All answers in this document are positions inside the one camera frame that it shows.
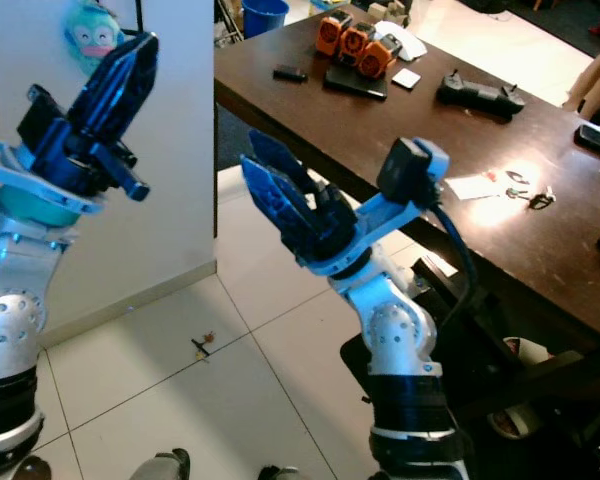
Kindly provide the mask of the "small black remote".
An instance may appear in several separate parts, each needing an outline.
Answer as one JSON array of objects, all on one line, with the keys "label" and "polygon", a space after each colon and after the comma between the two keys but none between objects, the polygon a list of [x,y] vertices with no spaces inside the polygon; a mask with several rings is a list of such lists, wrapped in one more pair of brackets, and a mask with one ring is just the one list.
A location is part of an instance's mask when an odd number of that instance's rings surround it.
[{"label": "small black remote", "polygon": [[291,65],[277,65],[272,70],[272,76],[278,81],[290,81],[294,83],[304,83],[308,79],[308,73],[300,68],[291,67]]}]

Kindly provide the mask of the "small white square box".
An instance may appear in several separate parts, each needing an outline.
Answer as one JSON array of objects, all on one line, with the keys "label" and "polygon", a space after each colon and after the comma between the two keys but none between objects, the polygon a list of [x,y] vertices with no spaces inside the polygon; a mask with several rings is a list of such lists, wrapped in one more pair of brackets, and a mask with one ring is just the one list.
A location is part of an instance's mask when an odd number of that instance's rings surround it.
[{"label": "small white square box", "polygon": [[402,68],[399,72],[393,74],[390,81],[392,84],[396,84],[397,87],[402,88],[402,90],[411,91],[419,83],[420,78],[422,77],[418,73],[413,72],[413,70]]}]

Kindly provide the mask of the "white paper sheet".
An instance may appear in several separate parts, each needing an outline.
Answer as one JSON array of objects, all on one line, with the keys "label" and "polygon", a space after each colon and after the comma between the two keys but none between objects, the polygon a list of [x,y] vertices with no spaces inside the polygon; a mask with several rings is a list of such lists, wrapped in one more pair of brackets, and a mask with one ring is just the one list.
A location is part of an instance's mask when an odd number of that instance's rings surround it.
[{"label": "white paper sheet", "polygon": [[373,40],[381,40],[383,36],[392,35],[400,42],[402,47],[399,51],[399,58],[402,60],[415,61],[428,54],[424,42],[400,24],[390,22],[390,20],[379,20],[374,24],[374,28],[376,28],[376,32],[374,32]]}]

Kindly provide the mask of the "white slipper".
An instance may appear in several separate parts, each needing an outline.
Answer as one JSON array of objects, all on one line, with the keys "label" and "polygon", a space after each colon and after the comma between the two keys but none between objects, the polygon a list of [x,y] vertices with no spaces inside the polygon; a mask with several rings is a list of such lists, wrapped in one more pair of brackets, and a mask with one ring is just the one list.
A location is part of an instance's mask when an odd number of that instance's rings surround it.
[{"label": "white slipper", "polygon": [[527,338],[505,337],[504,342],[511,349],[511,352],[518,357],[520,364],[523,366],[529,367],[542,364],[542,362],[553,357],[552,353],[542,344]]}]

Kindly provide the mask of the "black headed key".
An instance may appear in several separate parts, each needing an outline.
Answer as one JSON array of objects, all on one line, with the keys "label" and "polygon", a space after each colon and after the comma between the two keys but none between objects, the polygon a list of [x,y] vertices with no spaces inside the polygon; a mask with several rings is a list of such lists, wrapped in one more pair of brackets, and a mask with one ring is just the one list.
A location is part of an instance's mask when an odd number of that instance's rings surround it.
[{"label": "black headed key", "polygon": [[543,191],[529,198],[528,207],[530,210],[543,210],[556,201],[555,193],[550,186],[544,187]]}]

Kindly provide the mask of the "teal plush toy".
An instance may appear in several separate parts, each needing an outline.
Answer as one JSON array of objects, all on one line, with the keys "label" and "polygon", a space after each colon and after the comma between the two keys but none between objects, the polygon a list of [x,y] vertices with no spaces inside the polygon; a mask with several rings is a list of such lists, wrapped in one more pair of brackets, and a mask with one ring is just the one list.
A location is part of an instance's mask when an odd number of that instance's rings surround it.
[{"label": "teal plush toy", "polygon": [[72,0],[64,13],[62,33],[70,56],[90,76],[104,56],[125,41],[116,15],[98,0]]}]

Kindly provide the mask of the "grey robot foot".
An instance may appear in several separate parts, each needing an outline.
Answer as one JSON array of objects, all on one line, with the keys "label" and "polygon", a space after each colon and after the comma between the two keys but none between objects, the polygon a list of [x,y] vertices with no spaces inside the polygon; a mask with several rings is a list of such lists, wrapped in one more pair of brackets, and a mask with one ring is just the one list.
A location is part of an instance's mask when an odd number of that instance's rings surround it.
[{"label": "grey robot foot", "polygon": [[140,463],[128,480],[189,480],[190,454],[182,448],[159,452]]},{"label": "grey robot foot", "polygon": [[306,480],[295,467],[265,466],[260,470],[256,480]]}]

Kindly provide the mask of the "orange black battery pack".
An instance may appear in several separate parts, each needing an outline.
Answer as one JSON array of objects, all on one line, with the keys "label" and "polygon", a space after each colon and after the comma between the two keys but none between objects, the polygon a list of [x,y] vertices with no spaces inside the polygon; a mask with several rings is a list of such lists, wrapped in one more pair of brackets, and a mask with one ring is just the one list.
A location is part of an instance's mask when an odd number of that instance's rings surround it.
[{"label": "orange black battery pack", "polygon": [[395,35],[384,35],[378,40],[369,41],[361,50],[356,70],[360,76],[369,79],[379,79],[395,64],[402,49],[401,42]]},{"label": "orange black battery pack", "polygon": [[341,37],[351,22],[351,15],[344,10],[332,10],[328,13],[320,20],[315,50],[326,56],[337,55],[340,51]]},{"label": "orange black battery pack", "polygon": [[373,24],[365,22],[351,23],[345,28],[338,42],[338,63],[346,67],[356,67],[374,32],[376,28]]}]

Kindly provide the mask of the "grey left robot foot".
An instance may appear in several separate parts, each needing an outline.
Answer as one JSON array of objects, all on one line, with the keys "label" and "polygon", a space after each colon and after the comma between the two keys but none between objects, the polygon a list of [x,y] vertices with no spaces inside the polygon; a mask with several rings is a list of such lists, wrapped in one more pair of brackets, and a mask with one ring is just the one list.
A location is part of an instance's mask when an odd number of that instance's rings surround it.
[{"label": "grey left robot foot", "polygon": [[182,448],[159,452],[140,463],[128,480],[189,480],[190,454]]}]

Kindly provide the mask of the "black handheld controller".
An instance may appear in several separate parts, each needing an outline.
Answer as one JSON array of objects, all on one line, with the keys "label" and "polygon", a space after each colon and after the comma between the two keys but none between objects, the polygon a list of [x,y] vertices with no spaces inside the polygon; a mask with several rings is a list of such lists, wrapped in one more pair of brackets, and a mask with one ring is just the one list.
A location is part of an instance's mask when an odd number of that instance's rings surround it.
[{"label": "black handheld controller", "polygon": [[495,87],[472,82],[460,77],[457,70],[442,79],[436,97],[443,104],[459,105],[505,119],[519,114],[527,105],[515,84]]}]

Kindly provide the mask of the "dark brown wooden table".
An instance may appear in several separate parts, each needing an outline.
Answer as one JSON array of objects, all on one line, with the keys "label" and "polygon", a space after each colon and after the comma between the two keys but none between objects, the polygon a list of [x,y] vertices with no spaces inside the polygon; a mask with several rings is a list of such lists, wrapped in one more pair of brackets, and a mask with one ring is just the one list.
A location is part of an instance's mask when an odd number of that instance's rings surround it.
[{"label": "dark brown wooden table", "polygon": [[[556,326],[589,329],[600,342],[600,156],[576,145],[579,116],[533,95],[510,122],[443,105],[445,74],[484,84],[495,77],[432,47],[411,64],[414,90],[388,87],[377,101],[324,87],[326,56],[315,52],[319,18],[309,18],[214,51],[216,101],[245,123],[285,142],[304,164],[360,201],[392,143],[420,137],[450,156],[450,177],[515,170],[556,201],[530,210],[519,198],[457,200],[443,209],[472,251],[480,282],[501,296],[529,300]],[[304,83],[274,79],[277,65],[308,73]]]}]

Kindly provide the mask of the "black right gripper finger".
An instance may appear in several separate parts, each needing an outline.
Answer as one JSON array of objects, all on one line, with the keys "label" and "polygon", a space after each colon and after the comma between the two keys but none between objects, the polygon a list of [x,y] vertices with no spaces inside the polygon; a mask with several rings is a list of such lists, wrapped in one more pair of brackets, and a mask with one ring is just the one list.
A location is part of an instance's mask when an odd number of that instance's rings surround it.
[{"label": "black right gripper finger", "polygon": [[241,156],[241,168],[251,200],[283,236],[300,236],[306,229],[306,207],[294,182],[259,157]]},{"label": "black right gripper finger", "polygon": [[251,154],[248,156],[248,191],[253,196],[319,195],[323,186],[310,177],[285,143],[260,131],[248,133]]}]

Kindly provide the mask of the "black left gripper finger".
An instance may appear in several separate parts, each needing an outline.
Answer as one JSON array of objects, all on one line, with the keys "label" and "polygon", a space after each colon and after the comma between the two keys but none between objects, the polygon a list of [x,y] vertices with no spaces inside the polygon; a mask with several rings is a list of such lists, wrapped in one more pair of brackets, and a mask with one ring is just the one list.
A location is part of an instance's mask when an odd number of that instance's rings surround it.
[{"label": "black left gripper finger", "polygon": [[157,81],[157,35],[140,32],[104,56],[73,101],[80,131],[127,131]]},{"label": "black left gripper finger", "polygon": [[95,79],[102,87],[95,108],[95,134],[100,141],[118,141],[157,81],[159,40],[140,33],[104,56]]}]

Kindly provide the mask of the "small brown floor debris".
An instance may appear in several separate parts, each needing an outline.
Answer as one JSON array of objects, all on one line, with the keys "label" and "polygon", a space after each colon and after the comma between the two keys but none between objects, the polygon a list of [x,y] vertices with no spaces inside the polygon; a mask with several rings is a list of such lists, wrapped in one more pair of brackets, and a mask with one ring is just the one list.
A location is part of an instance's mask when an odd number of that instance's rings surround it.
[{"label": "small brown floor debris", "polygon": [[191,343],[195,347],[195,358],[198,361],[205,360],[210,356],[208,346],[216,340],[216,333],[208,332],[207,334],[201,335],[200,338],[191,338]]}]

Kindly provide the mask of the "grey right robot foot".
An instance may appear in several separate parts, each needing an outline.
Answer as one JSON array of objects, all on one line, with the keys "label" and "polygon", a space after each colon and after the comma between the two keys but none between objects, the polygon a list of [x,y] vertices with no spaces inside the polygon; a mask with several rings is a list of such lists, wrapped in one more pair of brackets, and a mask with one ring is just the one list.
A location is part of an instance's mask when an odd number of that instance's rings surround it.
[{"label": "grey right robot foot", "polygon": [[265,466],[260,470],[256,480],[306,480],[295,467]]}]

